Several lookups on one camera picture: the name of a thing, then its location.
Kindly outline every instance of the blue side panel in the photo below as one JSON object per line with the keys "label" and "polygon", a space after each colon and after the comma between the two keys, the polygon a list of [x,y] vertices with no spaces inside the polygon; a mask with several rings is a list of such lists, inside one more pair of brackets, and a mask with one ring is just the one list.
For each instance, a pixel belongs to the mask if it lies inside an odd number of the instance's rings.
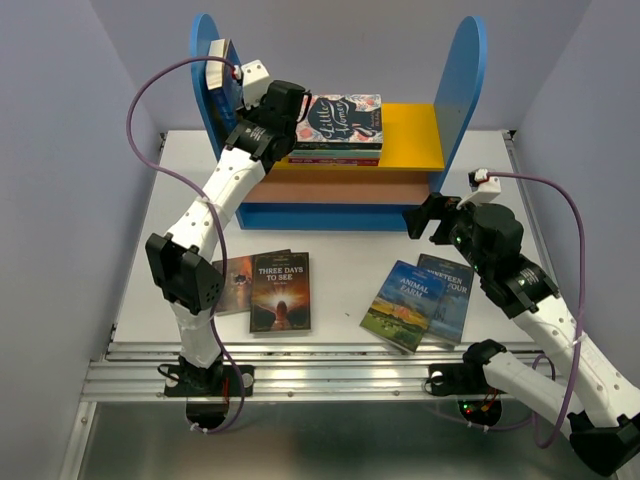
{"label": "blue side panel", "polygon": [[[191,27],[191,37],[189,38],[189,55],[197,57],[209,55],[209,46],[214,40],[218,40],[218,28],[211,16],[206,13],[196,15]],[[213,153],[216,158],[220,158],[220,152],[224,145],[223,138],[217,138],[213,127],[213,102],[209,101],[209,91],[205,78],[206,62],[195,62],[191,64],[191,82],[193,83],[193,93],[196,96],[196,103],[202,115],[204,126],[209,134]]]}
{"label": "blue side panel", "polygon": [[453,39],[436,99],[433,102],[445,168],[429,174],[429,188],[439,192],[469,126],[484,80],[487,33],[480,17],[465,18]]}
{"label": "blue side panel", "polygon": [[406,232],[402,212],[416,205],[243,203],[240,226],[258,230]]}

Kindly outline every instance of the gray wall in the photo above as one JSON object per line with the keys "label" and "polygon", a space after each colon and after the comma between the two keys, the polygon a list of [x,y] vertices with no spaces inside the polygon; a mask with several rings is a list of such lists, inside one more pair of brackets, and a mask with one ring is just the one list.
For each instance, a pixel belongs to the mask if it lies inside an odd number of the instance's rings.
{"label": "gray wall", "polygon": [[[516,135],[522,169],[574,196],[587,244],[586,326],[605,354],[640,385],[640,2],[596,0]],[[533,200],[558,280],[577,303],[578,240],[561,198]]]}
{"label": "gray wall", "polygon": [[[87,0],[0,2],[0,472],[57,478],[151,176],[133,84]],[[140,112],[144,150],[157,134]]]}
{"label": "gray wall", "polygon": [[[188,55],[196,13],[214,15],[240,58],[317,92],[430,103],[458,23],[482,15],[489,64],[474,127],[516,128],[589,0],[91,0],[136,83]],[[202,128],[188,72],[154,87],[163,130]]]}

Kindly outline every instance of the yellow board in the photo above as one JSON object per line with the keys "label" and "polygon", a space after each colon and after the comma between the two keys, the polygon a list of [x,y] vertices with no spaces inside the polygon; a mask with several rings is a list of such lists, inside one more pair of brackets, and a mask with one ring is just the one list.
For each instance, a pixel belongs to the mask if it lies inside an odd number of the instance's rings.
{"label": "yellow board", "polygon": [[444,170],[444,158],[433,105],[383,103],[382,156],[377,167],[344,165],[292,165],[285,158],[276,163],[282,170],[404,170],[437,172]]}

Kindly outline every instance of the gray floor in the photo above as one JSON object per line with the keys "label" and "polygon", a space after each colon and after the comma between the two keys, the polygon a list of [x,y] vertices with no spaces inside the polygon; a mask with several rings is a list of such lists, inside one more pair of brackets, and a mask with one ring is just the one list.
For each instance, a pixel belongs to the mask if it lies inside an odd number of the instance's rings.
{"label": "gray floor", "polygon": [[[442,409],[454,406],[448,400]],[[233,432],[202,436],[189,432],[180,404],[104,404],[80,478],[602,478],[578,460],[564,438],[542,451],[533,443],[531,427],[484,435],[427,408],[421,403],[251,404]],[[502,422],[526,415],[523,406],[510,402]]]}

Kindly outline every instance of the blue book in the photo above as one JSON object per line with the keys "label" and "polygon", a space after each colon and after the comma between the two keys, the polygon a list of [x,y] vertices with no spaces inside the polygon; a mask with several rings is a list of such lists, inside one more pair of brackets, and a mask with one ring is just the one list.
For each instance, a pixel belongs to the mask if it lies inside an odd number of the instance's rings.
{"label": "blue book", "polygon": [[[240,65],[231,39],[223,38],[211,42],[209,55],[224,57],[234,65]],[[227,134],[229,134],[238,125],[236,110],[242,104],[242,86],[232,78],[231,69],[222,62],[207,62],[205,75],[211,100],[220,115]]]}
{"label": "blue book", "polygon": [[459,345],[467,318],[469,295],[473,284],[473,269],[443,258],[421,254],[418,267],[443,279],[447,288],[438,299],[431,315],[427,335]]}
{"label": "blue book", "polygon": [[440,277],[397,261],[360,326],[415,353],[445,289]]}

